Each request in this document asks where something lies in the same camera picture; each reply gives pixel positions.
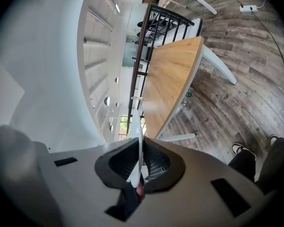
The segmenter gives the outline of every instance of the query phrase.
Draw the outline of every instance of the wall light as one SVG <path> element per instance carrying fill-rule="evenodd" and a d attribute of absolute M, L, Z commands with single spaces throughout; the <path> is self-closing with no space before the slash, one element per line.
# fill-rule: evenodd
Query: wall light
<path fill-rule="evenodd" d="M 118 4 L 115 4 L 115 8 L 118 10 L 118 12 L 120 13 L 120 9 L 118 7 Z"/>
<path fill-rule="evenodd" d="M 110 103 L 110 97 L 106 97 L 105 99 L 104 99 L 104 104 L 106 105 L 106 106 L 109 106 L 109 103 Z"/>

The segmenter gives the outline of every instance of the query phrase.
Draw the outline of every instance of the black railing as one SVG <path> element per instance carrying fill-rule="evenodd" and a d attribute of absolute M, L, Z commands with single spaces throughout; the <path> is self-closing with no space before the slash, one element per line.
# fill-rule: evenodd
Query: black railing
<path fill-rule="evenodd" d="M 140 96 L 142 96 L 144 83 L 145 83 L 145 79 L 147 76 L 147 71 L 148 71 L 150 61 L 151 61 L 153 47 L 154 47 L 156 39 L 163 35 L 164 37 L 163 37 L 162 45 L 164 45 L 168 31 L 176 28 L 175 34 L 173 37 L 173 42 L 174 42 L 177 37 L 178 29 L 181 25 L 185 25 L 185 30 L 184 30 L 183 37 L 182 37 L 182 39 L 184 39 L 186 36 L 188 27 L 195 25 L 192 21 L 190 21 L 189 19 L 175 12 L 169 11 L 167 9 L 164 9 L 164 8 L 152 5 L 152 4 L 148 5 L 146 12 L 145 12 L 144 20 L 142 23 L 141 31 L 140 31 L 140 36 L 139 36 L 139 41 L 138 41 L 139 47 L 138 47 L 138 52 L 136 56 L 136 62 L 133 67 L 133 77 L 132 77 L 132 84 L 131 84 L 131 91 L 130 91 L 129 105 L 128 105 L 127 134 L 129 131 L 130 117 L 132 115 L 132 108 L 133 108 L 132 97 L 135 96 L 135 92 L 137 92 L 137 89 L 136 89 L 137 77 L 138 75 L 142 75 L 141 73 L 143 73 L 143 72 L 139 72 L 139 66 L 140 66 L 143 46 L 148 46 L 151 43 L 150 53 L 149 53 L 148 60 L 147 60 L 145 74 L 143 74 L 144 79 L 143 79 Z"/>

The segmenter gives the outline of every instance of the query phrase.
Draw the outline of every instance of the sneaker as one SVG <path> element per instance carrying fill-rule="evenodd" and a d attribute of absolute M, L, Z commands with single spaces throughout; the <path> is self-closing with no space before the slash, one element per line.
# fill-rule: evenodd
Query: sneaker
<path fill-rule="evenodd" d="M 269 136 L 268 138 L 268 144 L 270 147 L 273 146 L 274 142 L 278 139 L 279 137 L 277 137 L 276 135 L 272 134 L 271 136 Z"/>
<path fill-rule="evenodd" d="M 250 151 L 249 149 L 245 148 L 244 146 L 242 146 L 241 144 L 238 143 L 234 143 L 232 145 L 232 151 L 235 155 L 239 154 L 241 151 L 243 150 L 248 150 L 249 152 L 251 152 L 254 156 L 255 156 L 255 160 L 257 159 L 257 156 L 255 153 L 253 153 L 252 151 Z"/>

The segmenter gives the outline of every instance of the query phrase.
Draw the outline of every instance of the wooden floor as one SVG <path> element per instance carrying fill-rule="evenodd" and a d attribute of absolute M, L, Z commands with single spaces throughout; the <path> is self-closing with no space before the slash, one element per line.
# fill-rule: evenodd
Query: wooden floor
<path fill-rule="evenodd" d="M 257 155 L 256 178 L 269 150 L 271 134 L 284 137 L 284 64 L 272 37 L 251 13 L 242 14 L 236 0 L 205 0 L 213 15 L 195 0 L 175 0 L 167 9 L 189 19 L 204 20 L 201 36 L 230 68 L 237 85 L 203 59 L 191 85 L 190 106 L 180 106 L 163 136 L 196 132 L 193 140 L 177 144 L 209 153 L 225 163 L 240 142 Z M 261 6 L 264 0 L 240 0 Z M 284 55 L 284 25 L 269 1 L 256 12 L 274 35 Z"/>

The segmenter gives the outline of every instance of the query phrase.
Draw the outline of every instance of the power strip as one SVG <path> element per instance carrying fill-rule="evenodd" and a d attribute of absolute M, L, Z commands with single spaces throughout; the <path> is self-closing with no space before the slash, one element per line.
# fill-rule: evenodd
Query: power strip
<path fill-rule="evenodd" d="M 257 12 L 257 7 L 256 7 L 256 5 L 246 5 L 246 6 L 243 6 L 243 7 L 240 6 L 240 11 L 241 11 L 242 13 L 251 12 L 251 11 L 250 11 L 250 8 L 252 8 L 252 11 L 253 11 L 253 12 Z"/>

